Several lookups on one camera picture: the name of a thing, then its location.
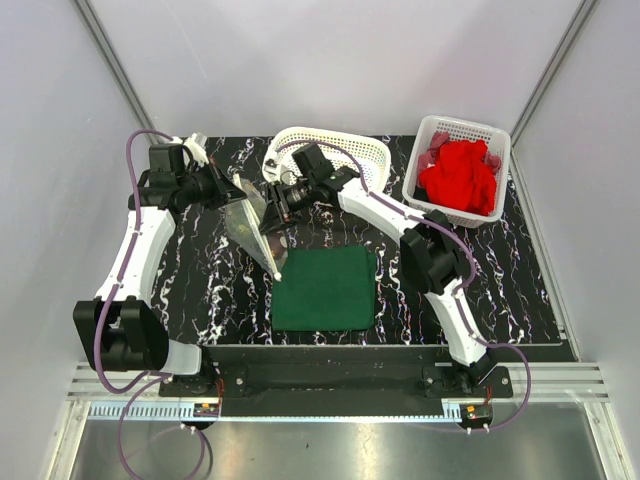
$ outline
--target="plastic basket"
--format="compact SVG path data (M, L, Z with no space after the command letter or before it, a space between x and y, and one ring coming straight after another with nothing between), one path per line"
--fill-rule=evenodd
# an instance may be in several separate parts
M343 148L362 165L364 178L369 188L378 192L384 189L391 167L391 152L384 143L360 135L304 127L291 127L282 130L272 140L262 163L262 175L267 182L279 180L283 183L294 183L295 178L301 175L291 154L302 145L294 145L276 153L276 150L282 145L295 140L320 140ZM325 157L331 161L334 168L338 169L346 165L355 169L353 162L346 155L330 147L320 146L320 149Z
M496 199L495 209L491 215L485 217L475 213L468 213L453 208L443 207L434 203L423 202L413 198L418 179L418 157L425 153L431 144L433 134L436 132L448 132L451 140L484 140L493 155L500 157L500 169L496 173ZM511 137L504 130L489 127L480 123L465 122L455 118L429 115L420 123L420 129L416 141L413 144L407 175L402 185L402 196L409 205L424 212L440 210L449 221L455 225L467 228L478 228L480 225L495 222L502 216L504 198L507 191L509 174L509 162L511 160Z

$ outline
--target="red garment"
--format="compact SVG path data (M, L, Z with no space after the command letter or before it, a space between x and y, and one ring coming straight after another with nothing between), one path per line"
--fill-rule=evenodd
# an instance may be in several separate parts
M461 140L442 145L436 163L420 174L429 201L444 207L488 216L495 207L496 179L484 163L487 145L482 140Z

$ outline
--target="pink cloth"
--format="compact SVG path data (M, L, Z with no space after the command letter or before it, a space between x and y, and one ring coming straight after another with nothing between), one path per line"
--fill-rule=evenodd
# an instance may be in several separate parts
M425 188L420 181L420 174L427 168L433 167L436 164L436 162L438 161L440 147L442 147L442 145L448 145L449 143L451 143L451 138L447 132L436 132L433 134L429 149L426 151L426 153L423 153L418 157L418 187ZM500 170L500 157L498 157L497 155L491 155L488 150L486 155L484 156L483 162L485 165L488 165L491 168L491 172L494 175L498 173L498 170Z

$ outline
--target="perforated basket side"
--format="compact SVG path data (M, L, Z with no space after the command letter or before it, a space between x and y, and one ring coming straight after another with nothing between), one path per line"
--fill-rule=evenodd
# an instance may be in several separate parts
M273 139L265 159L272 160L277 168L268 169L263 163L262 173L267 181L280 180L285 183L293 183L295 177L300 176L300 170L291 157L291 154L300 148L300 145L294 145L276 153L276 150L282 145L296 140L324 141L343 148L362 165L367 185L376 191L384 189L391 166L391 152L384 143L369 137L304 127L287 128ZM353 163L346 155L330 147L320 146L320 148L335 168L342 166L354 168ZM292 172L292 175L284 175L286 171Z
M436 132L448 132L451 140L483 140L487 143L489 151L500 157L500 168L496 173L495 208L491 215L482 216L463 212L452 208L443 207L429 202L423 202L413 198L415 193L418 169L418 157L427 151L431 138ZM420 124L411 158L407 167L407 176L402 186L402 195L414 208L425 212L435 209L442 211L449 221L455 225L467 228L477 228L487 222L495 222L502 216L504 201L509 176L509 163L511 160L511 138L504 130L466 122L449 117L430 115L425 117Z

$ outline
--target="green cloth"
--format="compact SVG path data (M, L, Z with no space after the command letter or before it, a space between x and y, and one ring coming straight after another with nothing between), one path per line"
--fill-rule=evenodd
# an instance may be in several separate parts
M273 329L365 330L373 325L376 256L363 246L288 252L273 282Z

